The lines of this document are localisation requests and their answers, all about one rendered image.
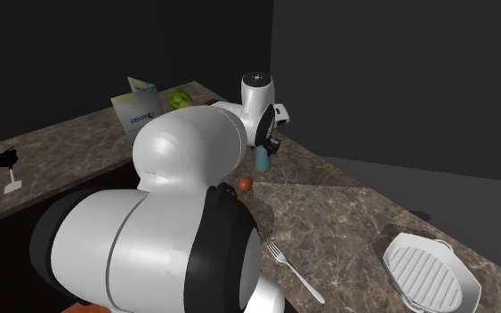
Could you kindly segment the green lettuce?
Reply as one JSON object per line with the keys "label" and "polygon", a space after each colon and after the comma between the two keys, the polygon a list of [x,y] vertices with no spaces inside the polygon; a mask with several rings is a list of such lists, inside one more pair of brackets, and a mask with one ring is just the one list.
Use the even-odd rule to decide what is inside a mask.
{"label": "green lettuce", "polygon": [[182,88],[173,88],[167,94],[167,103],[172,109],[187,108],[193,105],[192,98]]}

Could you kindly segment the white printed carton box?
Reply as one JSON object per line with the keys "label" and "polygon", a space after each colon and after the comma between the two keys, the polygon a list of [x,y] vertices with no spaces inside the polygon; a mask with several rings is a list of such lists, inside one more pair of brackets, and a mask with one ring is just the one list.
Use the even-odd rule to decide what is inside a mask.
{"label": "white printed carton box", "polygon": [[133,144],[140,129],[164,110],[155,85],[128,77],[131,92],[110,101],[122,125],[127,140]]}

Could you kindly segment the white ribbed grill dish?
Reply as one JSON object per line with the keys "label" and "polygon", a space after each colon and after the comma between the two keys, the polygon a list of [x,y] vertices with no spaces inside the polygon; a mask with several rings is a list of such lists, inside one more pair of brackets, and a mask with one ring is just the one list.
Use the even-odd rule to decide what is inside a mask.
{"label": "white ribbed grill dish", "polygon": [[415,313],[475,313],[481,284],[443,240],[399,233],[383,255],[384,267]]}

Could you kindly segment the silver fork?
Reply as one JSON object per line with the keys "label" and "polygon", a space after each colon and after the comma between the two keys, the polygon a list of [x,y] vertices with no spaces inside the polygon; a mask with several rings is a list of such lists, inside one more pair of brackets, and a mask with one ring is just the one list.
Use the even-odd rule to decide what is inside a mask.
{"label": "silver fork", "polygon": [[307,288],[311,295],[321,304],[325,304],[325,298],[315,289],[313,285],[300,273],[300,271],[293,265],[293,263],[286,257],[286,255],[278,248],[277,244],[272,240],[266,241],[266,247],[271,253],[276,262],[288,266],[293,273],[298,277],[302,284]]}

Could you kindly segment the black object on white stand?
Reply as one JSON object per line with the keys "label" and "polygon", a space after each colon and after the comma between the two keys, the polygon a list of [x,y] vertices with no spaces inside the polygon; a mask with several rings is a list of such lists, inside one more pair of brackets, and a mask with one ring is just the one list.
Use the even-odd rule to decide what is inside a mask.
{"label": "black object on white stand", "polygon": [[11,182],[4,187],[4,193],[9,194],[22,187],[22,181],[15,180],[13,166],[18,162],[19,158],[17,150],[14,146],[9,147],[4,152],[0,153],[0,167],[9,170]]}

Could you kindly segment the blue cup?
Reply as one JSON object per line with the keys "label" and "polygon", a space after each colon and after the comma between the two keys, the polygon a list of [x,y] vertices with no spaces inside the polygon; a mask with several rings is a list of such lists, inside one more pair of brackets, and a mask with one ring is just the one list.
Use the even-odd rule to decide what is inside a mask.
{"label": "blue cup", "polygon": [[255,170],[258,172],[266,172],[270,169],[270,155],[264,146],[255,148]]}

